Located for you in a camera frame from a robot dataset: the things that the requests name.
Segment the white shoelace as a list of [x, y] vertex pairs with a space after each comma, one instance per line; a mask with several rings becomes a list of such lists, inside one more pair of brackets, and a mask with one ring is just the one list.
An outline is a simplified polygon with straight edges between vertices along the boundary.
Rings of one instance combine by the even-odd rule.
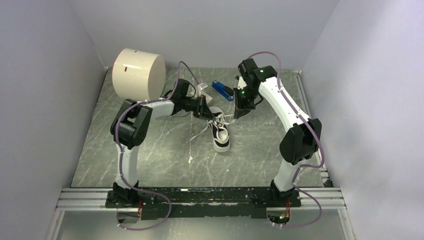
[[230, 117], [229, 114], [225, 114], [223, 112], [214, 113], [215, 120], [208, 120], [207, 126], [202, 129], [198, 134], [192, 136], [187, 143], [193, 141], [201, 134], [203, 134], [206, 130], [211, 130], [212, 133], [212, 143], [221, 147], [221, 145], [226, 145], [230, 143], [230, 133], [228, 129], [228, 125], [233, 124], [236, 120], [232, 118], [228, 120], [227, 117]]

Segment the black white canvas sneaker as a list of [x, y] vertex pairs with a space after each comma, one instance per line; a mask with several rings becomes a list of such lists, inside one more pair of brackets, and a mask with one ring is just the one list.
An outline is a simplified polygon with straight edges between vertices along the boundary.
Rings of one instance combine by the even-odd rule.
[[212, 133], [213, 147], [219, 153], [227, 152], [230, 149], [230, 133], [226, 116], [217, 106], [211, 106], [209, 109], [215, 117], [215, 120], [208, 121]]

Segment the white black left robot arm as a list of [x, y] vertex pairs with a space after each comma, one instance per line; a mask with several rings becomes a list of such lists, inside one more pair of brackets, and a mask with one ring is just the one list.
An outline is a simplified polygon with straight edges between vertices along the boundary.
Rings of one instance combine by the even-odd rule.
[[188, 96], [190, 85], [188, 80], [178, 79], [165, 97], [141, 102], [127, 99], [123, 102], [110, 128], [118, 150], [117, 177], [111, 191], [114, 205], [132, 208], [138, 203], [138, 152], [151, 120], [172, 116], [182, 110], [198, 119], [216, 119], [204, 95]]

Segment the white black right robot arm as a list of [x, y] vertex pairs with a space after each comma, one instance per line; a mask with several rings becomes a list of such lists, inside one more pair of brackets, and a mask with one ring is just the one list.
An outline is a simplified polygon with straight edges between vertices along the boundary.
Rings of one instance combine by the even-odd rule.
[[270, 202], [282, 207], [295, 192], [295, 185], [302, 168], [318, 150], [322, 123], [310, 118], [288, 94], [277, 71], [270, 65], [258, 67], [252, 58], [238, 65], [238, 86], [234, 89], [235, 110], [239, 119], [254, 110], [257, 97], [266, 100], [280, 119], [285, 135], [279, 144], [282, 162], [270, 184]]

